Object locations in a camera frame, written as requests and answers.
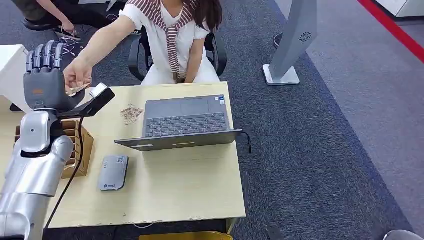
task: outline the wooden organizer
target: wooden organizer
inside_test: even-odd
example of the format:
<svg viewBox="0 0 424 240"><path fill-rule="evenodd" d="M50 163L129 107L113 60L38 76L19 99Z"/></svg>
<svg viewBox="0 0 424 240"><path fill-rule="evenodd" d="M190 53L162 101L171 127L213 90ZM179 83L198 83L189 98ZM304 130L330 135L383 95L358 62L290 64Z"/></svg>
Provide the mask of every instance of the wooden organizer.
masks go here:
<svg viewBox="0 0 424 240"><path fill-rule="evenodd" d="M78 132L78 120L66 120L62 121L62 126L65 134L70 137L73 142L73 151L69 161L66 163L65 169L62 174L62 179L69 179L72 176L75 168L77 167L78 161L80 160L80 137ZM84 145L84 153L82 156L82 162L76 172L75 177L87 176L89 169L90 156L93 149L94 138L90 133L82 126L81 127L82 144ZM16 143L21 137L21 126L16 127L14 142Z"/></svg>

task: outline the laptop keyboard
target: laptop keyboard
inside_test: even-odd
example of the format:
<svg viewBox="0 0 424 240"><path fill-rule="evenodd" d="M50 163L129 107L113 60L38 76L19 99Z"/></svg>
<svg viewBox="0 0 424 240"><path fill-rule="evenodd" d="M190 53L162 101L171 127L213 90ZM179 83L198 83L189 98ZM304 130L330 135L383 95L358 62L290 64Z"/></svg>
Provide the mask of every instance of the laptop keyboard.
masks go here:
<svg viewBox="0 0 424 240"><path fill-rule="evenodd" d="M147 119L146 138L185 134L213 133L227 130L223 112L190 116Z"/></svg>

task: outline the robotic arm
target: robotic arm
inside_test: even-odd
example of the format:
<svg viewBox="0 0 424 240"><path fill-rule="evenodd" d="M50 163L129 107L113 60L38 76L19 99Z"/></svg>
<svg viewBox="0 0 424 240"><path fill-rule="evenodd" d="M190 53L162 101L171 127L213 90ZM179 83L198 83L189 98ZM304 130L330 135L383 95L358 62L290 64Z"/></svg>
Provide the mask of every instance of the robotic arm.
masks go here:
<svg viewBox="0 0 424 240"><path fill-rule="evenodd" d="M25 100L33 109L21 121L0 193L0 239L41 240L50 199L58 189L74 145L62 120L94 116L115 94L100 83L92 99L77 107L85 91L70 97L62 73L63 43L55 41L28 54L23 78Z"/></svg>

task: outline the power bank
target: power bank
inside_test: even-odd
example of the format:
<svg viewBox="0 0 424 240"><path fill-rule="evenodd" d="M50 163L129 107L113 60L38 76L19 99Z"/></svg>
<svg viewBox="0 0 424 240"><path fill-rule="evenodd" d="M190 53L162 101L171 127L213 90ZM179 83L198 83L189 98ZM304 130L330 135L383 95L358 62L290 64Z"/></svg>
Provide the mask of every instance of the power bank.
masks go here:
<svg viewBox="0 0 424 240"><path fill-rule="evenodd" d="M98 188L101 191L119 190L124 187L127 175L128 156L110 155L103 159Z"/></svg>

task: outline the paper money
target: paper money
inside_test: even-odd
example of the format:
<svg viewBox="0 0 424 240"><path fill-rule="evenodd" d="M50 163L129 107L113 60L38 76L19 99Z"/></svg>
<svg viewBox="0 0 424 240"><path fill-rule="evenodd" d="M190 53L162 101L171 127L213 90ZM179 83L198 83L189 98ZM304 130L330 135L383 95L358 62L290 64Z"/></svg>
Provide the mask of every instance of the paper money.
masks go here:
<svg viewBox="0 0 424 240"><path fill-rule="evenodd" d="M142 114L143 109L135 107L132 104L128 104L128 107L120 111L121 117L124 119L125 125L133 124L137 121L137 118Z"/></svg>
<svg viewBox="0 0 424 240"><path fill-rule="evenodd" d="M74 87L74 88L66 88L66 94L68 94L69 97L73 97L77 93L79 93L82 90L86 89L88 86L90 86L90 83L84 84L82 86L77 86L77 87Z"/></svg>

